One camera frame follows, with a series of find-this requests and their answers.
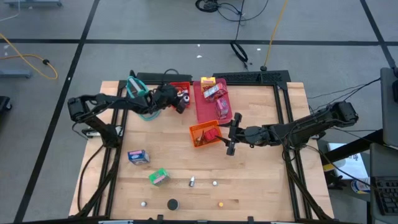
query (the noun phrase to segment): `gray floor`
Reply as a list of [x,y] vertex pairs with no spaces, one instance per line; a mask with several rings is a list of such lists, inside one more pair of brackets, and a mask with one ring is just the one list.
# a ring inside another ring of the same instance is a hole
[[[232,39],[236,23],[217,13],[198,11],[195,1],[101,0],[89,39]],[[228,1],[240,6],[240,1]],[[385,40],[398,41],[397,14],[393,0],[368,0]],[[64,1],[64,7],[23,9],[20,16],[0,22],[8,38],[79,39],[93,0]],[[247,17],[258,12],[264,1],[246,1]],[[257,19],[242,26],[240,39],[269,39],[283,1],[270,0]],[[16,12],[0,4],[0,15]],[[289,1],[275,39],[377,41],[357,0]],[[0,55],[14,55],[0,44]],[[30,80],[0,80],[0,95],[12,98],[13,110],[2,117],[0,129],[0,223],[13,221],[40,151],[55,104],[76,50],[75,44],[16,44],[23,53],[39,54],[57,68],[60,78],[46,80],[34,74]],[[244,45],[252,65],[264,63],[267,45]],[[398,60],[398,47],[389,47]],[[31,59],[47,74],[51,70]],[[19,59],[0,60],[1,68],[27,68]],[[388,67],[380,47],[274,45],[269,70],[289,70],[292,81],[304,82],[307,96],[315,96],[366,83]],[[176,68],[194,79],[216,72],[242,72],[242,63],[229,45],[109,45],[86,44],[78,62],[68,97],[95,94],[102,80],[120,80],[130,69],[163,72]],[[336,96],[309,100],[313,107]],[[355,94],[353,103],[360,120],[350,129],[381,127],[380,86],[375,83]],[[85,141],[70,130],[72,122],[63,108],[24,221],[65,218],[72,201]],[[329,131],[325,140],[349,142],[355,138]],[[364,222],[364,204],[339,192],[331,193],[333,209],[343,221]]]

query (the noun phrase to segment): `green box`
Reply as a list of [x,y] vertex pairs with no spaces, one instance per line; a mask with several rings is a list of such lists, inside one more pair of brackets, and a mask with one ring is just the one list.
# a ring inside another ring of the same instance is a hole
[[170,179],[169,174],[163,168],[160,168],[158,171],[154,172],[149,176],[150,182],[155,186],[159,186],[161,183],[164,183],[169,179]]

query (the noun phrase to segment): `wooden tabletop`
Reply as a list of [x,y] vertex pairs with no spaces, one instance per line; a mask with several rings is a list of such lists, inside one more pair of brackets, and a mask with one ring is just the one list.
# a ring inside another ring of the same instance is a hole
[[[103,82],[101,92],[115,95],[117,87],[118,82]],[[309,115],[303,83],[288,83],[288,88],[294,119]],[[228,91],[233,113],[239,112],[243,116],[240,127],[278,123],[271,86],[228,86]],[[286,122],[281,91],[280,98]],[[99,117],[110,123],[112,113],[107,110]],[[222,142],[194,148],[188,127],[196,124],[194,97],[191,97],[191,107],[183,114],[169,108],[153,121],[143,121],[134,112],[129,112],[111,218],[156,219],[161,214],[165,220],[244,221],[253,216],[255,221],[294,221],[285,163],[281,158],[282,146],[251,149],[247,144],[237,144],[234,156],[226,155]],[[221,128],[221,132],[227,136],[228,128]],[[82,167],[101,144],[100,138],[87,142]],[[308,144],[317,147],[313,140]],[[140,149],[149,153],[150,163],[135,166],[128,161],[127,152]],[[302,149],[301,155],[308,191],[325,213],[333,217],[319,154],[308,148]],[[82,206],[98,186],[103,156],[104,149],[85,172]],[[166,169],[171,179],[156,187],[148,176],[160,168]],[[189,187],[192,176],[195,176],[195,186]],[[212,185],[214,180],[218,182],[216,187]],[[71,215],[77,213],[77,187]],[[302,197],[296,190],[301,217],[305,217]],[[106,189],[100,214],[104,213],[107,194]],[[176,211],[167,208],[171,198],[180,203]],[[141,202],[147,202],[147,206],[142,207]],[[224,203],[222,208],[218,206],[219,202]]]

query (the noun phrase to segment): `orange container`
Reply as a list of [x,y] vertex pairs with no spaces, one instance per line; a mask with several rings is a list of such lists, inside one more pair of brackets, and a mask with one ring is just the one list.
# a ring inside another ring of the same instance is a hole
[[183,90],[188,90],[189,99],[191,99],[191,83],[190,82],[171,82],[170,85],[175,87],[180,87]]
[[209,131],[209,130],[211,130],[213,128],[215,128],[217,130],[218,136],[222,137],[220,128],[218,127],[218,121],[217,120],[208,121],[208,122],[205,122],[205,123],[202,123],[202,124],[190,126],[189,127],[189,132],[191,134],[191,139],[192,139],[193,146],[194,147],[208,146],[209,144],[213,144],[213,143],[221,141],[220,139],[216,138],[216,139],[212,140],[211,142],[208,142],[206,144],[202,144],[200,146],[197,146],[195,144],[196,139],[202,137],[203,132],[207,132],[207,131]]

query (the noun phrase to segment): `black lid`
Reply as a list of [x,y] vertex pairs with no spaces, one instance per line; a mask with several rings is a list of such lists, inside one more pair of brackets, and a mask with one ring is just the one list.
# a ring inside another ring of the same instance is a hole
[[167,202],[167,208],[169,208],[171,211],[178,209],[178,201],[175,199],[170,199],[169,202]]

